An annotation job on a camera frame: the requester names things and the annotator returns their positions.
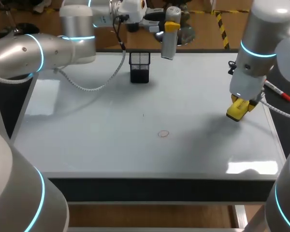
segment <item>marker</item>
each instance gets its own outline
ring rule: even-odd
[[[276,86],[274,86],[268,80],[265,80],[265,83],[264,84],[266,86],[268,86],[274,92],[278,93],[283,99],[285,99],[286,101],[290,102],[290,96],[287,93],[284,93],[283,91],[281,91],[279,88],[277,88]]]

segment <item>white table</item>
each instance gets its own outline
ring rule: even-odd
[[[226,117],[227,62],[235,58],[176,54],[169,61],[152,54],[149,83],[134,85],[127,56],[114,80],[90,93],[43,71],[14,144],[49,178],[275,180],[285,157],[269,110],[259,104],[240,122]],[[98,54],[65,72],[98,87],[120,59]]]

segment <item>gray robot arm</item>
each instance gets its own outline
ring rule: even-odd
[[[66,37],[33,34],[0,39],[1,78],[94,61],[91,9],[82,5],[66,6],[60,10],[60,17]]]
[[[230,83],[231,94],[254,99],[275,64],[290,76],[290,0],[254,0]]]

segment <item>wooden floor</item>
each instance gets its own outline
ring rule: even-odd
[[[62,0],[53,0],[52,8],[59,8]],[[152,0],[155,7],[163,5],[162,0]],[[247,10],[252,0],[217,0],[217,10]],[[189,10],[207,10],[203,0],[192,0]],[[16,22],[37,25],[41,32],[61,35],[58,12],[48,10],[42,15],[31,12],[13,11]],[[248,14],[223,14],[222,21],[229,39],[230,48],[238,48]],[[223,49],[216,17],[210,14],[190,14],[188,23],[196,30],[194,42],[178,49]],[[6,15],[0,12],[0,30],[9,25]],[[120,37],[127,48],[159,49],[152,34],[144,29],[128,33],[124,27]],[[119,48],[112,28],[98,28],[97,48]],[[248,219],[260,206],[246,206]],[[230,228],[233,226],[230,208],[227,205],[70,205],[70,226],[77,227],[198,227]]]

